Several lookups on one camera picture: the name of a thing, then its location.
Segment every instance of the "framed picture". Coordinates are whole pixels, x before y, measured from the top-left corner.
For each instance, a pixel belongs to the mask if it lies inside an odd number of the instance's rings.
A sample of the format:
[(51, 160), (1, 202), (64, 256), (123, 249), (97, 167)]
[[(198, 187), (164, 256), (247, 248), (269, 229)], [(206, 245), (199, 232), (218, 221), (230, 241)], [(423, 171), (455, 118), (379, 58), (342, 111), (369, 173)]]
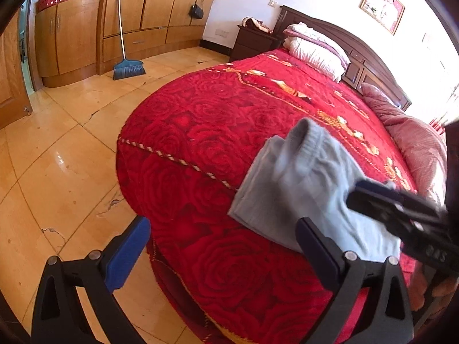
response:
[(399, 0), (362, 0), (360, 8), (393, 35), (405, 11), (405, 6)]

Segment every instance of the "blue broom head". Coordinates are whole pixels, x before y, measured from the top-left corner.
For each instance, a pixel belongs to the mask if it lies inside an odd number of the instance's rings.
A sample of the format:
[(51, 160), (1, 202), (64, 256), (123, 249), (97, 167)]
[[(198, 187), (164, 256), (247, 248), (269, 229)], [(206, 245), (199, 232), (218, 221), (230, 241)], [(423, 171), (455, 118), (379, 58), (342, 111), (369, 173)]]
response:
[(145, 75), (142, 61), (123, 59), (113, 68), (113, 80), (126, 79), (138, 75)]

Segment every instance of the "white wall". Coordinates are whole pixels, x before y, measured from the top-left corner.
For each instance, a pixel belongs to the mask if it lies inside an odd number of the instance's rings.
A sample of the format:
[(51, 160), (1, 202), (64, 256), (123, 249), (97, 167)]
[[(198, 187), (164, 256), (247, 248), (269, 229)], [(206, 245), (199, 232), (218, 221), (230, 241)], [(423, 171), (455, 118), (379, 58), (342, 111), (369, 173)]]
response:
[[(253, 16), (274, 28), (280, 9), (268, 6), (269, 0), (214, 0), (204, 39), (233, 47), (243, 18)], [(413, 102), (409, 113), (428, 122), (435, 114), (433, 100), (440, 103), (450, 95), (449, 88), (459, 82), (459, 55), (438, 18), (424, 0), (400, 0), (406, 7), (392, 36), (383, 26), (360, 10), (361, 0), (276, 0), (314, 18), (334, 23), (365, 41), (387, 64), (399, 85)], [(223, 38), (216, 30), (227, 32)], [(454, 74), (444, 78), (444, 70), (432, 57), (422, 39), (428, 32), (442, 43), (442, 61)]]

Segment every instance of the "wall outlet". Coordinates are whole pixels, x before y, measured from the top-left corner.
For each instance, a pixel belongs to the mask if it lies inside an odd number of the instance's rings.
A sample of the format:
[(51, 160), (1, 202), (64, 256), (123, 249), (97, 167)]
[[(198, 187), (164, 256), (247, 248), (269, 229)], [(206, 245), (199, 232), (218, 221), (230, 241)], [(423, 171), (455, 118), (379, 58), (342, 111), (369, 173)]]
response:
[(215, 35), (222, 36), (222, 38), (227, 38), (229, 32), (223, 30), (215, 30)]

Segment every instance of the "rose pattern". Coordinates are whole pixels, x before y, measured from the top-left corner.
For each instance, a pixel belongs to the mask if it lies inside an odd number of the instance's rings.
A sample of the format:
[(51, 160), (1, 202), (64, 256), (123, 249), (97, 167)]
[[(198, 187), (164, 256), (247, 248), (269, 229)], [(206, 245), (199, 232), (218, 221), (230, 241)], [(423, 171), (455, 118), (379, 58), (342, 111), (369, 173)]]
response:
[[(164, 264), (152, 261), (155, 273), (161, 274), (158, 283), (202, 340), (212, 334), (206, 343), (230, 343), (218, 334), (214, 321), (254, 343), (297, 344), (330, 299), (302, 255), (227, 216), (235, 189), (218, 179), (237, 188), (267, 138), (285, 136), (299, 119), (315, 117), (318, 110), (341, 116), (379, 149), (379, 157), (368, 154), (352, 136), (322, 125), (369, 177), (386, 179), (384, 157), (391, 156), (415, 188), (394, 142), (354, 90), (328, 82), (285, 51), (273, 54), (279, 60), (263, 54), (167, 84), (139, 105), (118, 140), (116, 170), (122, 193), (137, 213), (150, 219), (155, 254), (163, 255), (168, 264), (160, 267)], [(241, 76), (226, 68), (261, 71), (266, 77)], [(288, 94), (270, 79), (284, 81), (311, 102)], [(148, 148), (164, 149), (163, 155)], [(410, 259), (403, 256), (401, 265), (409, 278)], [(186, 314), (190, 297), (210, 321), (196, 322)], [(364, 297), (362, 293), (341, 341), (352, 332)]]

